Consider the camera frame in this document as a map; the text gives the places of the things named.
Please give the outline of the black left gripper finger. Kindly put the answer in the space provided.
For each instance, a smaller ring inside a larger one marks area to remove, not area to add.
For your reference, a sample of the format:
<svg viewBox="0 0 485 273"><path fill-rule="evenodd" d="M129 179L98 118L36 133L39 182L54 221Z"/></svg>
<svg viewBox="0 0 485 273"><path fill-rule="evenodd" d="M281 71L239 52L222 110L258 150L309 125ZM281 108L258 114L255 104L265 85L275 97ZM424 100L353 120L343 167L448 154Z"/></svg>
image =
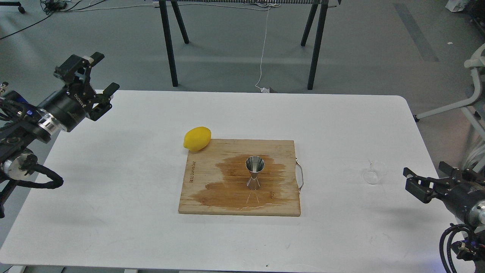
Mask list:
<svg viewBox="0 0 485 273"><path fill-rule="evenodd" d="M119 88L120 85L113 82L102 93L95 94L92 98L89 98L88 119L97 121L111 110L111 99Z"/></svg>
<svg viewBox="0 0 485 273"><path fill-rule="evenodd" d="M58 95L62 91L71 90L72 92L86 95L96 95L90 84L90 73L93 66L104 59L104 54L95 52L90 57L79 57L71 55L59 67L55 67L54 76L63 81L62 89L53 94Z"/></svg>

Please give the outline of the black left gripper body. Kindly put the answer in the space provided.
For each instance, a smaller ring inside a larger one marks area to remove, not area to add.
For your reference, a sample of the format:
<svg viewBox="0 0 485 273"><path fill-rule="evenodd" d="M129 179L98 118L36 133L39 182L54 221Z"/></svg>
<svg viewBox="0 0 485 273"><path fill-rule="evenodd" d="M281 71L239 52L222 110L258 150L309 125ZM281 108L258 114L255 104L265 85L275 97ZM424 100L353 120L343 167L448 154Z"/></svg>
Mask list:
<svg viewBox="0 0 485 273"><path fill-rule="evenodd" d="M61 130L71 132L83 119L99 119L93 105L99 103L100 95L92 89L73 91L63 88L40 102L38 108L53 116Z"/></svg>

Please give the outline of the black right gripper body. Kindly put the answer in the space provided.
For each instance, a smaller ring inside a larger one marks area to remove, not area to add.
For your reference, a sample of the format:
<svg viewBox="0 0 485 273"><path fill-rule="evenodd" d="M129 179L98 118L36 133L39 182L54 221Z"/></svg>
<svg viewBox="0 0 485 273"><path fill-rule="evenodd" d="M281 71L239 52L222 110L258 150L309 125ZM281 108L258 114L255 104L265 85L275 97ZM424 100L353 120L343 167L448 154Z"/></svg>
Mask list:
<svg viewBox="0 0 485 273"><path fill-rule="evenodd" d="M463 181L452 186L451 182L434 185L436 198L462 223L479 228L484 226L485 189L476 182Z"/></svg>

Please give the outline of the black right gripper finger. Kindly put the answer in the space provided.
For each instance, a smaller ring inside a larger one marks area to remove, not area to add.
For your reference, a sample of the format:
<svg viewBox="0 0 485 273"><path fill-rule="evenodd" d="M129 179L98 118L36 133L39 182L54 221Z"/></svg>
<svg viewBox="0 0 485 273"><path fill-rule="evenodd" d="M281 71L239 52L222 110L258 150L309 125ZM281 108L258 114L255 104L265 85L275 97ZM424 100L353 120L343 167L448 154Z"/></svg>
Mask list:
<svg viewBox="0 0 485 273"><path fill-rule="evenodd" d="M445 199L446 184L442 179L419 176L408 167L403 169L402 174L406 177L405 189L422 203L428 204L433 198Z"/></svg>
<svg viewBox="0 0 485 273"><path fill-rule="evenodd" d="M482 175L473 169L454 168L444 161L439 163L438 169L456 183L473 182L482 184Z"/></svg>

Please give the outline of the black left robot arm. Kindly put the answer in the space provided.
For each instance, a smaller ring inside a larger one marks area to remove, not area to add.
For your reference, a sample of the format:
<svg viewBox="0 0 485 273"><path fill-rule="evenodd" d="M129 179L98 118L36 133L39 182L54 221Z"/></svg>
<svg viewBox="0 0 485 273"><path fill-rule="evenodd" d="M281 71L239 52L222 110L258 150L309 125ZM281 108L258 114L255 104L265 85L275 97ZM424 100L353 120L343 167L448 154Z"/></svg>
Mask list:
<svg viewBox="0 0 485 273"><path fill-rule="evenodd" d="M64 183L38 162L28 148L33 141L48 143L57 132L71 132L83 119L97 121L111 110L111 99L120 86L111 83L97 93L90 84L92 68L103 59L100 52L89 57L71 55L54 71L64 86L37 106L16 91L7 91L7 82L1 84L1 120L5 122L0 133L1 182L7 182L1 191L2 218L5 202L16 187L56 189Z"/></svg>

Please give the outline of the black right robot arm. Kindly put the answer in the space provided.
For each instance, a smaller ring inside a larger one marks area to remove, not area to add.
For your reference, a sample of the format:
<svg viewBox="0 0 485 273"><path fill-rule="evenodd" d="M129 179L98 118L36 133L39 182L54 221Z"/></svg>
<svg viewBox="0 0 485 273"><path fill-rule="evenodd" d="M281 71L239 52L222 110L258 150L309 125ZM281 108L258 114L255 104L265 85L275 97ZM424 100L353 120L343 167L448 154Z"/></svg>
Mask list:
<svg viewBox="0 0 485 273"><path fill-rule="evenodd" d="M476 231L485 223L484 176L472 169L454 168L446 162L440 162L439 170L446 178L422 177L404 168L405 189L425 204L433 199L442 201L459 220L458 224L450 224L439 241L444 270L455 273L453 255L464 261L484 261L484 231Z"/></svg>

